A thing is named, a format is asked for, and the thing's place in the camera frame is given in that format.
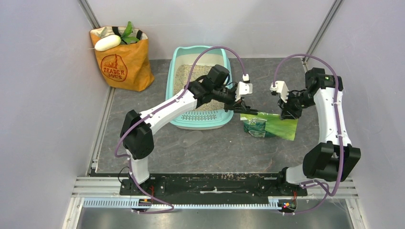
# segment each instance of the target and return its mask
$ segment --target white wall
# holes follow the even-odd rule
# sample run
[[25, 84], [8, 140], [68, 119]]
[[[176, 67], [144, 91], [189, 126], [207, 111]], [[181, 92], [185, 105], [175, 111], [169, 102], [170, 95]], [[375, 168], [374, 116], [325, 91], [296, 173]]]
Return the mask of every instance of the white wall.
[[346, 127], [362, 150], [352, 176], [372, 229], [404, 227], [404, 12], [405, 1], [345, 1], [315, 51], [343, 79]]
[[107, 85], [77, 1], [0, 6], [0, 228], [60, 228]]
[[242, 57], [306, 52], [333, 0], [89, 0], [101, 26], [132, 21], [151, 59], [179, 46], [224, 45]]

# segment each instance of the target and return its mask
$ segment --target green plastic bag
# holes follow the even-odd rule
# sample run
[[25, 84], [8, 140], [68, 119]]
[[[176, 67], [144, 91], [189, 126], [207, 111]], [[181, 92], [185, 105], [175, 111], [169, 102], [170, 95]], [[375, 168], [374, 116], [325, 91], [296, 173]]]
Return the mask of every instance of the green plastic bag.
[[280, 120], [278, 114], [260, 112], [257, 115], [241, 114], [244, 131], [253, 137], [281, 137], [293, 141], [297, 130], [298, 119]]

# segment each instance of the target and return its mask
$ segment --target gray floor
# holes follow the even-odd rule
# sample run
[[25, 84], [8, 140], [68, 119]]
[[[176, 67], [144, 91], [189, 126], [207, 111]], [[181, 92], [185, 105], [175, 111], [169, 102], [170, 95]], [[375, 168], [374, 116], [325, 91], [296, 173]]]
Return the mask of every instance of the gray floor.
[[[319, 200], [298, 200], [298, 210], [309, 209]], [[137, 215], [123, 208], [83, 208], [78, 229], [352, 229], [345, 200], [328, 200], [319, 209], [295, 216], [273, 210], [177, 210]]]
[[[246, 103], [259, 111], [279, 114], [278, 97], [270, 94], [270, 84], [280, 58], [243, 59], [246, 71], [254, 86], [253, 95]], [[114, 157], [119, 132], [126, 113], [148, 110], [165, 100], [165, 90], [170, 60], [151, 61], [155, 82], [143, 92], [116, 89], [110, 116], [99, 155], [98, 173], [117, 173], [127, 166], [125, 159]], [[240, 81], [242, 71], [236, 59], [231, 59], [234, 81]], [[284, 64], [278, 79], [286, 81], [288, 88], [303, 89], [304, 69], [300, 59]], [[281, 138], [254, 138], [243, 131], [239, 115], [234, 114], [225, 126], [204, 130], [203, 139], [189, 148], [176, 148], [161, 153], [156, 150], [173, 143], [190, 130], [171, 124], [155, 134], [155, 151], [149, 156], [151, 173], [188, 172], [278, 172], [284, 167], [302, 163], [304, 155], [317, 143], [319, 137], [318, 115], [315, 107], [303, 111], [298, 121], [294, 141]]]

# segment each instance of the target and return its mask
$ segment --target litter box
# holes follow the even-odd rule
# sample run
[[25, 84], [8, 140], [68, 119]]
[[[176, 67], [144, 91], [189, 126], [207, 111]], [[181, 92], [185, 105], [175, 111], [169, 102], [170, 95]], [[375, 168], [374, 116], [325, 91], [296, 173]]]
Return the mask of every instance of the litter box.
[[[170, 62], [169, 77], [167, 79], [166, 100], [174, 96], [174, 79], [178, 68], [184, 64], [192, 65], [198, 55], [208, 48], [210, 48], [210, 46], [199, 45], [191, 47], [178, 47], [174, 51], [173, 59]], [[197, 65], [214, 66], [216, 64], [222, 65], [229, 70], [229, 82], [232, 82], [231, 65], [229, 63], [229, 59], [226, 57], [225, 50], [210, 50], [197, 62]], [[188, 111], [173, 119], [171, 123], [181, 129], [216, 129], [228, 123], [232, 119], [233, 115], [233, 111], [225, 112], [224, 109], [211, 111]]]

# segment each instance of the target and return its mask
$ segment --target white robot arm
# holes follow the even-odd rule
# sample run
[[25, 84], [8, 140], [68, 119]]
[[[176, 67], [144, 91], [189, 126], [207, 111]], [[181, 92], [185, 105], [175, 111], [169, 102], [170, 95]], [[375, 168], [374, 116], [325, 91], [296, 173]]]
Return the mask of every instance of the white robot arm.
[[[337, 106], [343, 139], [344, 164], [341, 181], [360, 159], [359, 148], [352, 147], [347, 135], [342, 111], [343, 84], [339, 80]], [[297, 119], [302, 109], [315, 105], [319, 119], [319, 143], [305, 157], [303, 164], [284, 168], [281, 176], [285, 183], [299, 185], [308, 179], [320, 178], [326, 181], [336, 181], [339, 167], [339, 139], [337, 120], [334, 110], [335, 81], [332, 75], [326, 75], [324, 69], [313, 68], [305, 74], [306, 89], [288, 91], [284, 81], [277, 81], [270, 90], [273, 95], [279, 94], [278, 105], [282, 109], [282, 119]]]
[[[228, 76], [229, 71], [226, 68], [216, 65], [207, 75], [191, 82], [187, 89], [182, 89], [171, 99], [139, 114], [134, 110], [127, 113], [121, 136], [136, 122], [149, 116], [148, 119], [132, 130], [123, 141], [138, 183], [141, 184], [149, 178], [148, 155], [154, 148], [153, 135], [177, 116], [202, 104], [209, 103], [212, 99], [223, 102], [226, 111], [233, 110], [235, 113], [257, 114], [257, 110], [250, 109], [249, 106], [245, 105], [242, 97], [242, 95], [252, 93], [252, 84], [249, 83], [248, 77], [244, 76], [244, 82], [238, 82], [232, 88], [227, 88], [224, 82]], [[151, 115], [158, 108], [162, 109]]]

